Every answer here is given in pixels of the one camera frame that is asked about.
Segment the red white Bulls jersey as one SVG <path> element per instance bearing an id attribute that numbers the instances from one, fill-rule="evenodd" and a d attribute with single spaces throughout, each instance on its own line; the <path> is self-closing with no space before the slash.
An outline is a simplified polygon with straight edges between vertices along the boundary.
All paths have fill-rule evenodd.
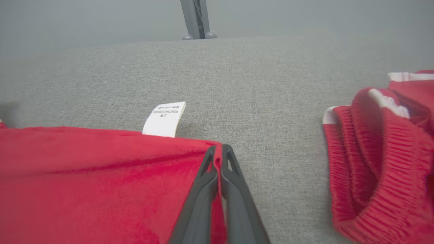
<path id="1" fill-rule="evenodd" d="M 0 105 L 0 244 L 169 244 L 197 175 L 220 171 L 216 141 L 13 128 L 11 110 Z"/>

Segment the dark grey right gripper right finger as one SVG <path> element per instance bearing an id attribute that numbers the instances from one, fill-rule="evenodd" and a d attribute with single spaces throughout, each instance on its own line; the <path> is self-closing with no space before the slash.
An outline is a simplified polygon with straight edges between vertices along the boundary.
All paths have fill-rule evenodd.
<path id="1" fill-rule="evenodd" d="M 222 146 L 222 195 L 226 200 L 228 244 L 270 244 L 248 184 L 230 145 Z"/>

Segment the grey metal post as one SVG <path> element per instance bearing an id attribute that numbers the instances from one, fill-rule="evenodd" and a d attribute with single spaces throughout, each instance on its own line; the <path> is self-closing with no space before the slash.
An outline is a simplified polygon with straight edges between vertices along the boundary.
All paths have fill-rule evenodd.
<path id="1" fill-rule="evenodd" d="M 182 40 L 216 39 L 210 31 L 206 0 L 180 0 L 188 34 Z"/>

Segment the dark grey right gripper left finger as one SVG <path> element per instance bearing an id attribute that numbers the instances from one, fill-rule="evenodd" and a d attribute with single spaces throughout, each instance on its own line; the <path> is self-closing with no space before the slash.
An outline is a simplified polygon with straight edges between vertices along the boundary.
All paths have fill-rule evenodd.
<path id="1" fill-rule="evenodd" d="M 211 244 L 212 202 L 218 189 L 215 150 L 208 148 L 168 244 Z"/>

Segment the grey fabric sofa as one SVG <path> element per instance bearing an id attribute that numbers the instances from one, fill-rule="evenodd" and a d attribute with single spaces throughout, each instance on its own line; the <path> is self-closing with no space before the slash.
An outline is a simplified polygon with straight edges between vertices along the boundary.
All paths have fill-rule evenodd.
<path id="1" fill-rule="evenodd" d="M 13 127 L 141 131 L 185 101 L 178 136 L 234 149 L 273 244 L 349 244 L 331 221 L 322 118 L 389 72 L 434 69 L 434 37 L 295 35 L 76 48 L 0 60 Z"/>

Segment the red white Bulls shorts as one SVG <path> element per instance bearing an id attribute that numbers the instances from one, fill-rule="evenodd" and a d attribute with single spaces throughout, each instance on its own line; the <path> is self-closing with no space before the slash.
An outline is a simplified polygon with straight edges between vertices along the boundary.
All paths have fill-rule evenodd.
<path id="1" fill-rule="evenodd" d="M 323 117 L 332 222 L 362 244 L 434 244 L 434 70 L 389 73 Z"/>

